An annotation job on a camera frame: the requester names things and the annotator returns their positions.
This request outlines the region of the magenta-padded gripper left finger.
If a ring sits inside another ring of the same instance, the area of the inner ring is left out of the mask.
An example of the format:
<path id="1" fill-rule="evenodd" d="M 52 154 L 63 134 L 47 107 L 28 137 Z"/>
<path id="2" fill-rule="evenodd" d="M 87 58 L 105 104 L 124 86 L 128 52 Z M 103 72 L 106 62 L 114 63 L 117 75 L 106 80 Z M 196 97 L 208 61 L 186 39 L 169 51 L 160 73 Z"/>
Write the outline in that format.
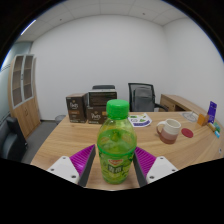
<path id="1" fill-rule="evenodd" d="M 95 155 L 95 145 L 91 145 L 70 157 L 60 157 L 47 171 L 74 184 L 85 187 Z"/>

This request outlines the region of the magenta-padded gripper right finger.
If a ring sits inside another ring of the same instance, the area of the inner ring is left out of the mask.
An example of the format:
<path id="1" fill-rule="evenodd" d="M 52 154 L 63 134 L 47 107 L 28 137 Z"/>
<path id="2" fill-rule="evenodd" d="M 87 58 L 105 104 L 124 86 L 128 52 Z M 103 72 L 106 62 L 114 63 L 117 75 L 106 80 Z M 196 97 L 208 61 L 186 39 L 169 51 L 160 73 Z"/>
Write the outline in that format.
<path id="1" fill-rule="evenodd" d="M 155 157 L 139 147 L 134 151 L 133 162 L 140 187 L 178 171 L 164 156 Z"/>

